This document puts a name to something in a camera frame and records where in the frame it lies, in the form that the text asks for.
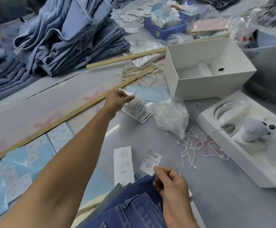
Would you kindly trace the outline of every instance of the work surface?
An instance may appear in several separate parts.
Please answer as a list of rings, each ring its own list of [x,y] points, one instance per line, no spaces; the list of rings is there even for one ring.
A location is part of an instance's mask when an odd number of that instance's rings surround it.
[[[122,10],[127,11],[147,2],[150,2],[150,0],[133,1]],[[253,3],[252,0],[241,0],[240,3],[227,9],[226,12],[231,14],[234,10],[236,10],[236,12],[243,11],[247,9],[251,3]],[[152,38],[145,29],[141,29],[139,33],[126,36],[126,39],[128,41],[135,41],[137,36]],[[124,64],[125,63],[109,65],[101,69],[97,68],[79,74],[59,84],[59,86],[61,85],[59,91],[76,95],[80,91],[83,91],[84,88],[86,88],[86,91],[88,88],[92,88],[94,85],[99,84],[103,76],[120,78],[115,73],[120,72]],[[26,88],[26,93],[18,92],[16,96],[8,97],[9,101],[0,102],[0,110],[15,104],[19,99],[23,100],[29,97],[33,92],[43,91],[48,85],[48,83],[41,86],[40,83],[37,84],[38,86],[31,85]],[[49,95],[49,91],[46,92],[48,92],[48,96],[46,96],[47,101],[42,102],[43,105],[57,104],[57,102],[67,100],[61,100],[59,98],[61,95],[60,92],[56,92],[55,95]],[[218,98],[202,99],[187,101],[185,104],[190,113],[190,117],[196,118],[197,113],[194,110],[194,102],[201,103],[201,105],[196,104],[196,109],[198,112],[202,112],[219,100]],[[276,114],[276,106],[261,99],[257,99],[257,101]],[[35,104],[37,101],[32,97],[25,102],[28,102],[26,103],[26,107],[28,108],[29,104]],[[150,107],[155,107],[156,103],[149,103],[149,105]],[[78,115],[68,122],[68,125],[75,134],[97,111],[97,107],[87,110],[87,112]],[[191,128],[191,126],[192,121],[190,120],[188,128]],[[193,131],[196,134],[203,132],[196,124]],[[153,116],[142,125],[125,113],[118,112],[116,117],[109,124],[97,167],[113,184],[113,150],[115,148],[132,146],[134,172],[139,170],[148,150],[154,150],[162,155],[160,165],[173,167],[187,180],[189,188],[193,193],[192,199],[206,227],[276,227],[276,188],[259,188],[232,160],[225,161],[219,157],[202,157],[197,154],[194,160],[194,165],[197,169],[194,169],[190,165],[189,157],[185,156],[184,167],[182,168],[181,153],[184,147],[177,144],[176,140],[178,140],[176,135],[170,132],[161,132],[157,129]],[[213,150],[207,145],[205,145],[200,152],[214,154]]]

